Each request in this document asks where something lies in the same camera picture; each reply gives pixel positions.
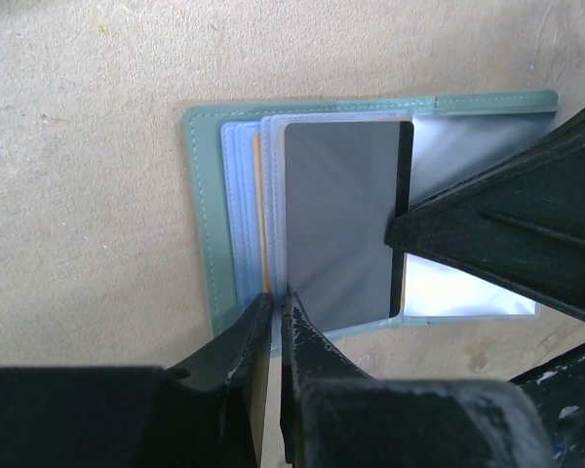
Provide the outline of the green card holder wallet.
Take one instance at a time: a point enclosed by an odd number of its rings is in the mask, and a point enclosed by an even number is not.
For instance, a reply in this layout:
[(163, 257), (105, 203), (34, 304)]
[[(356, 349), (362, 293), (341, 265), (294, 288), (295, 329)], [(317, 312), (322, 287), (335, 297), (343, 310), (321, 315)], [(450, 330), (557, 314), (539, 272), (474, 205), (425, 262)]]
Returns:
[(214, 334), (233, 325), (262, 289), (253, 137), (260, 134), (270, 284), (284, 266), (284, 128), (294, 122), (403, 117), (414, 140), (411, 199), (482, 172), (546, 135), (558, 110), (551, 90), (374, 100), (198, 105), (182, 118), (207, 304)]

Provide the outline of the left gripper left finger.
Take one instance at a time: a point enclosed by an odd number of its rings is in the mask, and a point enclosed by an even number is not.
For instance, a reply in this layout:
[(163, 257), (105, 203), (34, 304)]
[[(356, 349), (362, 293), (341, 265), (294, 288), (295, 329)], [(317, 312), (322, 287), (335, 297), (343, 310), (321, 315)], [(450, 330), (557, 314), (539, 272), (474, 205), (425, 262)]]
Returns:
[(255, 467), (273, 298), (176, 365), (0, 367), (0, 467)]

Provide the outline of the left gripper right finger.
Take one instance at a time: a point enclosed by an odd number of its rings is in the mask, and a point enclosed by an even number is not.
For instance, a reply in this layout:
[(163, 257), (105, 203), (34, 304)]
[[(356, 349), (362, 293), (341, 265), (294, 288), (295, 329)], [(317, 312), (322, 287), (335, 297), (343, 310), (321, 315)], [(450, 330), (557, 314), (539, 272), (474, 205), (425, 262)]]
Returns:
[(377, 379), (294, 293), (282, 314), (280, 427), (293, 467), (552, 467), (536, 408), (490, 379)]

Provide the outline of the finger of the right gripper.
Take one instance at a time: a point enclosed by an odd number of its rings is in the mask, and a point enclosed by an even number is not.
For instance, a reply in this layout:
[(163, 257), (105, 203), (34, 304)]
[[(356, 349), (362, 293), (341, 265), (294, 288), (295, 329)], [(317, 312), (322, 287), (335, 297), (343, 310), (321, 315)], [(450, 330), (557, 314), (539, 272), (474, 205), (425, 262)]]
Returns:
[(585, 467), (585, 343), (511, 382), (535, 404), (559, 467)]
[(585, 107), (396, 217), (385, 240), (585, 322)]

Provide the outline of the grey card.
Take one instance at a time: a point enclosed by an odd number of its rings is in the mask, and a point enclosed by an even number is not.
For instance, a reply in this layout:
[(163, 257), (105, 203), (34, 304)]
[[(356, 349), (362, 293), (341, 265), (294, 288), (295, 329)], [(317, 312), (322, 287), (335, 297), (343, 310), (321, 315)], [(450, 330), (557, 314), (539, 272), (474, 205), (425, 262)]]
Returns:
[(386, 243), (410, 201), (409, 121), (286, 127), (287, 285), (321, 332), (399, 314), (404, 256)]

